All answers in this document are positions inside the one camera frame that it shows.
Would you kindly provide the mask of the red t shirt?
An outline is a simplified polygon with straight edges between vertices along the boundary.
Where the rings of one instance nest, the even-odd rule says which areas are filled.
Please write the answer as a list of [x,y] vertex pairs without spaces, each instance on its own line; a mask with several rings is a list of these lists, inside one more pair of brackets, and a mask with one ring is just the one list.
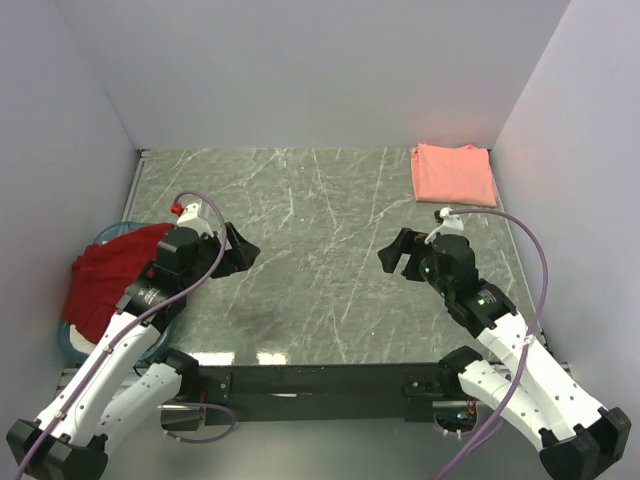
[[72,264],[62,319],[86,340],[98,343],[126,288],[155,258],[158,242],[172,228],[170,223],[152,224],[87,246]]

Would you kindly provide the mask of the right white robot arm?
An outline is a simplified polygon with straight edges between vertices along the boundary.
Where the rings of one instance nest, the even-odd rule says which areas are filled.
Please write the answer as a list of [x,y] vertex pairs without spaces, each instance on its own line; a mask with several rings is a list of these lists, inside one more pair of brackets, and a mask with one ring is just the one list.
[[508,370],[502,374],[472,348],[460,347],[439,363],[444,395],[467,395],[499,412],[533,445],[553,479],[595,479],[622,458],[629,417],[588,394],[528,334],[515,304],[480,277],[465,237],[404,228],[378,253],[383,271],[394,272],[402,256],[408,258],[403,277],[428,283],[449,315]]

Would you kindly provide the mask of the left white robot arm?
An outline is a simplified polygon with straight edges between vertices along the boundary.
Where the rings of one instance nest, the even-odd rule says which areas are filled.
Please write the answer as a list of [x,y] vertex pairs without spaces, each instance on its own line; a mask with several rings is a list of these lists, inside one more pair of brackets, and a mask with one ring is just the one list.
[[171,401],[196,405],[202,398],[199,363],[172,348],[133,385],[121,385],[185,308],[191,292],[209,278],[249,270],[259,254],[232,223],[221,234],[169,229],[70,383],[35,420],[18,420],[9,429],[16,475],[98,479],[116,445],[147,414]]

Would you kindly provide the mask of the folded pink t shirt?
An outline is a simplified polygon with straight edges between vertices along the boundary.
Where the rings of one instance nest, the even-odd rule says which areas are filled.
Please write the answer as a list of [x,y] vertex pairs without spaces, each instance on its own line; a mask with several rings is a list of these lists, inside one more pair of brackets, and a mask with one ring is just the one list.
[[487,149],[420,143],[412,149],[410,166],[414,197],[419,202],[497,206]]

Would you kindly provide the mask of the teal plastic basket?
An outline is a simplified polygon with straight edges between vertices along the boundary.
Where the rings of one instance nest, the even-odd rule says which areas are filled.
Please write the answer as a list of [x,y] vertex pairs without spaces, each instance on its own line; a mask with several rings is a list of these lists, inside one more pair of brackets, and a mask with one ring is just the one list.
[[143,267],[155,258],[170,223],[118,222],[100,232],[71,266],[71,286],[63,308],[58,344],[82,364],[106,333],[116,304]]

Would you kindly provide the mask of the white cloth in basket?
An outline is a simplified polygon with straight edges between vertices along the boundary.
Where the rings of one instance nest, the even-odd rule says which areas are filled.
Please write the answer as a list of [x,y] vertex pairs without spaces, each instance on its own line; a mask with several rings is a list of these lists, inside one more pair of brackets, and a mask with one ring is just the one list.
[[95,349],[95,344],[87,340],[77,329],[75,325],[68,324],[69,327],[69,342],[71,347],[80,353],[90,355]]

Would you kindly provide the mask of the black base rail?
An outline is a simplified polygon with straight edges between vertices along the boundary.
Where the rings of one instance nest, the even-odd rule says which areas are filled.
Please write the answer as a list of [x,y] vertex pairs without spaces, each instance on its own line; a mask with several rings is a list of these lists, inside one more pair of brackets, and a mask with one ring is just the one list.
[[427,363],[201,366],[176,403],[197,407],[206,426],[240,422],[402,419],[431,422],[437,407],[465,408],[469,397]]

